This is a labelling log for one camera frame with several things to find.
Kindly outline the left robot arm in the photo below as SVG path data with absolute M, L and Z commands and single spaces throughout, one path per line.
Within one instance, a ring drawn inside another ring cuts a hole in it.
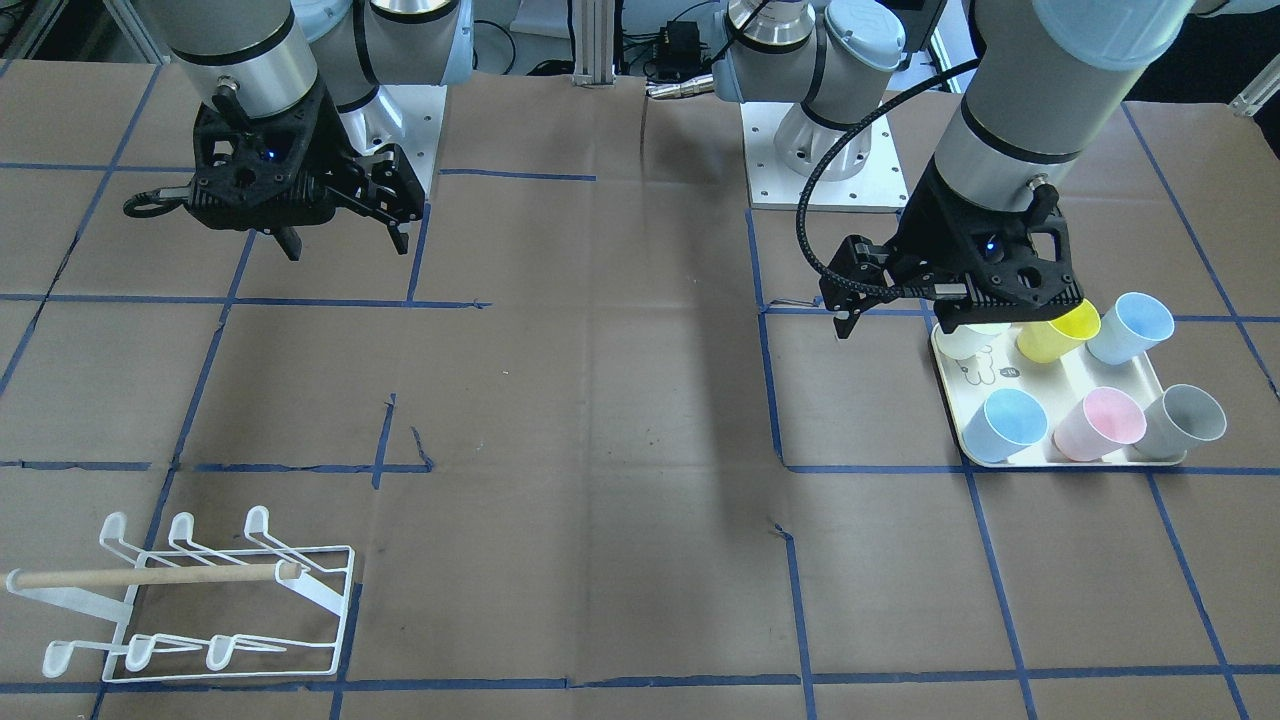
M 978 1 L 978 58 L 882 95 L 905 31 L 876 1 L 726 1 L 710 59 L 730 102 L 787 102 L 782 152 L 803 177 L 797 246 L 819 274 L 835 331 L 897 299 L 928 299 L 947 333 L 965 324 L 1048 322 L 1084 299 L 1059 183 L 1142 72 L 1189 17 L 1267 12 L 1270 1 Z M 806 213 L 824 173 L 873 123 L 970 72 L 957 110 L 883 245 L 852 234 L 828 263 Z

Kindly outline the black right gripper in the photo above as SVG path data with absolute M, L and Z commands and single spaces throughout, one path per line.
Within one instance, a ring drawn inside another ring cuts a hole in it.
M 239 90 L 232 78 L 219 79 L 211 102 L 196 117 L 187 199 L 195 219 L 220 231 L 270 231 L 296 263 L 302 238 L 296 228 L 282 227 L 329 222 L 337 195 L 344 208 L 381 223 L 398 254 L 408 252 L 407 228 L 422 219 L 426 192 L 399 145 L 351 158 L 321 79 L 293 106 L 264 118 L 248 115 Z

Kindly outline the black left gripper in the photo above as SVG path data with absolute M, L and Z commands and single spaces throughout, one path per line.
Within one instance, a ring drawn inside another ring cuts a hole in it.
M 896 284 L 959 286 L 955 293 L 932 297 L 945 334 L 961 325 L 1050 322 L 1085 299 L 1053 184 L 1037 186 L 1023 209 L 996 211 L 951 190 L 934 161 L 925 167 L 893 240 L 877 243 L 850 234 L 827 266 L 858 286 L 851 290 L 827 277 L 819 282 L 838 340 L 852 333 L 865 311 L 900 299 L 899 292 L 887 293 Z

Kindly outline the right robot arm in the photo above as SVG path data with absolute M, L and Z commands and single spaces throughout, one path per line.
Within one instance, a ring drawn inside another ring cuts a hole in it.
M 297 260 L 297 229 L 343 208 L 407 252 L 428 191 L 389 87 L 470 78 L 471 3 L 156 1 L 150 13 L 198 92 L 195 168 L 186 184 L 132 196 L 124 214 L 183 209 L 214 231 L 269 234 Z

